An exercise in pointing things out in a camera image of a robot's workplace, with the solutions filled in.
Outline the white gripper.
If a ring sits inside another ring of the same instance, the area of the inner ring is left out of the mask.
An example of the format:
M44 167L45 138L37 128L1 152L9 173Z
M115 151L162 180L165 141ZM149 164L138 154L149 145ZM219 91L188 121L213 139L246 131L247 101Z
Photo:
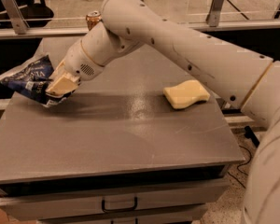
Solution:
M81 80L92 80L103 72L104 68L95 63L86 53L82 39L75 42L66 52L65 57L55 67L46 88L46 94L61 97L78 87Z

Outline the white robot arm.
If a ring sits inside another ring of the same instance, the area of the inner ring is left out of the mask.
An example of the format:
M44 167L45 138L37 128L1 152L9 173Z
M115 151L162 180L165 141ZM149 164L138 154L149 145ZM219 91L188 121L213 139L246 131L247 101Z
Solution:
M66 53L47 94L79 81L144 44L266 128L246 183L241 224L280 224L280 62L167 21L141 0L104 0L101 20Z

